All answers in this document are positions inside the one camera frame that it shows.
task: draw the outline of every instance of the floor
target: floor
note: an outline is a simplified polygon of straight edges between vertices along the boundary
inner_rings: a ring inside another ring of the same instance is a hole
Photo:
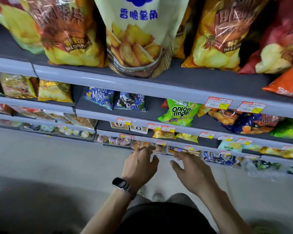
[[[83,227],[109,196],[111,181],[120,176],[128,154],[125,149],[0,128],[0,229],[40,234]],[[159,159],[146,197],[186,193],[218,230],[200,199],[177,179],[171,157]],[[273,182],[249,177],[241,169],[211,167],[246,221],[266,220],[281,234],[293,234],[293,176]]]

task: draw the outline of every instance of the hand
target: hand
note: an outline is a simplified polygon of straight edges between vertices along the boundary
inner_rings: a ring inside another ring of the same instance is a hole
[[[177,160],[182,160],[184,169],[175,161],[170,161],[170,165],[188,191],[197,195],[202,201],[211,195],[211,192],[222,192],[215,181],[211,168],[199,157],[185,152],[176,152],[174,157]]]
[[[145,185],[157,172],[158,158],[154,155],[150,162],[154,146],[136,149],[125,160],[121,177],[125,179],[135,191]]]

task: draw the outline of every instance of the price label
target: price label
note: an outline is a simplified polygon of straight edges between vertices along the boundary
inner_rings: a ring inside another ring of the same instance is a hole
[[[174,126],[162,126],[160,130],[175,133],[176,127],[174,127]]]
[[[232,141],[233,139],[234,139],[234,137],[229,136],[229,135],[224,135],[224,136],[218,137],[218,140],[224,140],[224,141],[228,141],[228,142]]]
[[[159,145],[166,145],[166,142],[165,141],[160,141],[160,140],[158,140],[157,142],[156,142],[156,144],[159,144]]]
[[[288,145],[285,145],[281,148],[282,150],[288,150],[288,151],[292,151],[293,152],[293,146],[288,146]]]
[[[148,129],[151,129],[151,130],[161,130],[162,126],[161,125],[152,124],[152,123],[148,123],[147,128]]]
[[[66,126],[64,126],[64,125],[60,125],[60,124],[58,124],[58,125],[57,125],[57,127],[58,127],[58,128],[67,129],[67,127],[66,127]]]
[[[241,105],[238,107],[237,111],[261,113],[261,111],[265,108],[265,106],[266,106],[266,104],[242,102]]]
[[[251,144],[253,141],[250,140],[250,139],[243,139],[243,138],[240,138],[236,141],[236,143],[242,143],[242,144],[246,144],[246,145],[249,145]]]
[[[258,160],[259,156],[256,155],[246,155],[245,158],[253,159],[253,160]]]
[[[228,152],[228,151],[222,151],[220,154],[229,156],[229,155],[231,154],[231,152]]]
[[[207,132],[201,132],[201,134],[199,135],[199,137],[209,138],[209,139],[213,139],[214,136],[215,136],[215,134],[207,133]]]
[[[119,134],[120,138],[128,138],[128,139],[134,139],[135,137],[133,135],[126,135],[126,134]]]
[[[232,100],[230,99],[208,97],[208,100],[205,103],[205,106],[209,108],[218,108],[218,109],[227,110],[227,108],[230,106],[231,103],[232,103]]]
[[[130,126],[131,125],[131,120],[123,119],[123,118],[117,118],[117,123]]]
[[[194,151],[194,147],[193,147],[193,146],[189,146],[189,145],[186,145],[186,146],[185,146],[185,149],[186,149],[186,150]]]

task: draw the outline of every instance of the green snack bag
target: green snack bag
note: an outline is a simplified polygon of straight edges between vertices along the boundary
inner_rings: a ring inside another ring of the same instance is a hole
[[[293,119],[287,118],[269,133],[272,136],[293,139]]]
[[[157,118],[161,122],[166,122],[177,126],[191,126],[193,117],[199,111],[201,104],[190,103],[167,99],[169,110],[164,115]]]

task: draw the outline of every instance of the person's left hand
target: person's left hand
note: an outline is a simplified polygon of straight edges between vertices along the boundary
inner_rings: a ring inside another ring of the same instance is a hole
[[[150,162],[151,153],[154,149],[154,146],[136,149],[129,154],[129,157],[125,160],[121,177],[125,179],[136,192],[157,172],[158,157],[154,155]]]

